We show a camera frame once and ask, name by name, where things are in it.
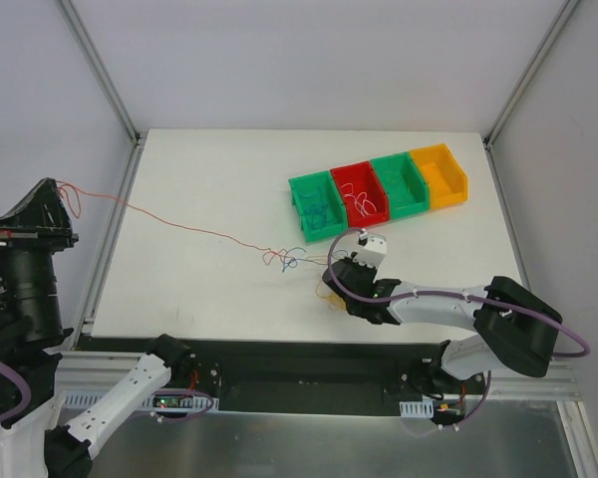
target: white tabletop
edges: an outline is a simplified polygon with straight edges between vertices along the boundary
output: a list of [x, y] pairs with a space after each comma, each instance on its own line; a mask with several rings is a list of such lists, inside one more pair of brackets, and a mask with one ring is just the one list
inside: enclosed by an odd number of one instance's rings
[[[445, 142], [469, 182], [467, 203], [373, 228], [388, 238], [379, 277], [467, 287], [519, 281], [477, 133], [152, 129], [130, 198], [168, 221], [273, 249], [307, 245], [288, 179]], [[352, 239], [342, 241], [351, 249]], [[127, 210], [94, 337], [327, 343], [437, 343], [469, 335], [429, 326], [373, 326], [315, 295], [324, 268], [282, 273], [261, 253]]]

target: metal frame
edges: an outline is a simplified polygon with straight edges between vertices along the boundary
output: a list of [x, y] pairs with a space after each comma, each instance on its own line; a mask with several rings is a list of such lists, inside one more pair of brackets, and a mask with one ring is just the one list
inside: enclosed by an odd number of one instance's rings
[[[145, 142], [146, 138], [141, 135], [138, 139], [138, 143], [133, 146], [131, 154], [127, 159], [124, 175], [120, 181], [120, 185], [116, 189], [116, 196], [124, 201], [128, 200], [131, 195], [131, 189], [133, 188], [133, 182], [135, 181], [138, 167], [140, 166]], [[76, 346], [81, 334], [89, 333], [93, 327], [93, 317], [100, 297], [102, 296], [102, 289], [104, 288], [107, 279], [107, 273], [109, 272], [109, 266], [111, 265], [111, 259], [113, 258], [118, 235], [122, 228], [125, 211], [126, 207], [121, 203], [116, 202], [109, 216], [107, 230], [105, 231], [98, 248], [98, 254], [93, 270], [89, 275], [89, 286], [87, 287], [78, 308], [78, 317], [75, 320], [77, 326], [71, 339], [71, 348]]]
[[597, 478], [598, 446], [591, 433], [585, 404], [582, 401], [559, 401], [558, 411], [578, 477]]
[[583, 3], [584, 0], [566, 0], [560, 11], [556, 15], [556, 18], [550, 25], [547, 33], [543, 37], [540, 45], [536, 49], [533, 57], [529, 60], [529, 64], [525, 68], [525, 71], [520, 76], [520, 79], [516, 83], [516, 86], [511, 92], [509, 99], [505, 102], [505, 106], [498, 115], [498, 118], [494, 122], [489, 134], [485, 137], [485, 145], [487, 149], [491, 149], [492, 145], [500, 136], [503, 128], [507, 124], [509, 117], [514, 112], [520, 101], [524, 98], [527, 93], [529, 86], [532, 84], [537, 73], [540, 71], [545, 60], [552, 52], [554, 46], [558, 42], [558, 39], [562, 36], [563, 32], [569, 22], [573, 18], [573, 15], [578, 10], [578, 7]]
[[[489, 166], [512, 241], [521, 279], [528, 288], [529, 281], [518, 248], [513, 217], [509, 211], [506, 195], [498, 178], [494, 160], [489, 152], [582, 2], [583, 0], [566, 0], [564, 2], [484, 141]], [[134, 145], [133, 152], [127, 162], [124, 177], [118, 188], [118, 197], [126, 199], [131, 193], [138, 170], [144, 148], [143, 139], [124, 106], [73, 1], [56, 0], [56, 3], [100, 84], [103, 94]], [[103, 237], [97, 261], [91, 273], [90, 285], [85, 291], [79, 309], [79, 326], [74, 335], [72, 347], [76, 346], [82, 334], [88, 335], [91, 330], [95, 310], [122, 226], [124, 212], [125, 208], [120, 204], [116, 204], [111, 213], [109, 227]], [[58, 391], [107, 390], [135, 365], [138, 357], [139, 354], [135, 353], [66, 352], [65, 358], [61, 361], [58, 369]], [[598, 477], [597, 446], [591, 435], [584, 404], [580, 401], [580, 392], [571, 367], [567, 362], [553, 362], [547, 377], [539, 380], [517, 375], [511, 371], [500, 371], [494, 375], [490, 398], [557, 401], [579, 476], [585, 478]]]
[[67, 26], [71, 30], [71, 33], [74, 35], [76, 42], [78, 42], [78, 46], [80, 47], [80, 50], [82, 50], [85, 60], [93, 72], [93, 76], [100, 84], [102, 93], [107, 98], [107, 101], [111, 105], [111, 108], [116, 114], [116, 117], [118, 117], [118, 120], [125, 129], [125, 132], [133, 145], [137, 144], [140, 134], [138, 133], [127, 108], [124, 106], [122, 98], [102, 61], [76, 6], [73, 4], [72, 0], [56, 0], [56, 4], [67, 22]]

